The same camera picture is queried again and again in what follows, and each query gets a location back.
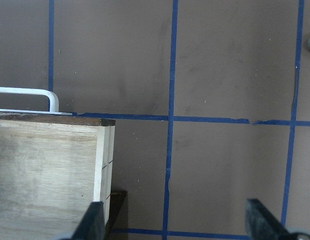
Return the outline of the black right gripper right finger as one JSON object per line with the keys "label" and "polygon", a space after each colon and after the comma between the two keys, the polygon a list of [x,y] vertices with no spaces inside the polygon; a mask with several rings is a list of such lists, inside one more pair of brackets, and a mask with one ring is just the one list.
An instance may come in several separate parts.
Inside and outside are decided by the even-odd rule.
{"label": "black right gripper right finger", "polygon": [[284,240],[290,233],[256,198],[246,200],[245,230],[250,240]]}

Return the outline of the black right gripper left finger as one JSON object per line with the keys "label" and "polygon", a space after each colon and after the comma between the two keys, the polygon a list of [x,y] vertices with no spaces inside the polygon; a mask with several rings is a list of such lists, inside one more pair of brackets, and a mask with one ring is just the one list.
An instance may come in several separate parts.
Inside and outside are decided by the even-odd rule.
{"label": "black right gripper left finger", "polygon": [[91,202],[72,235],[73,240],[103,240],[105,236],[103,202]]}

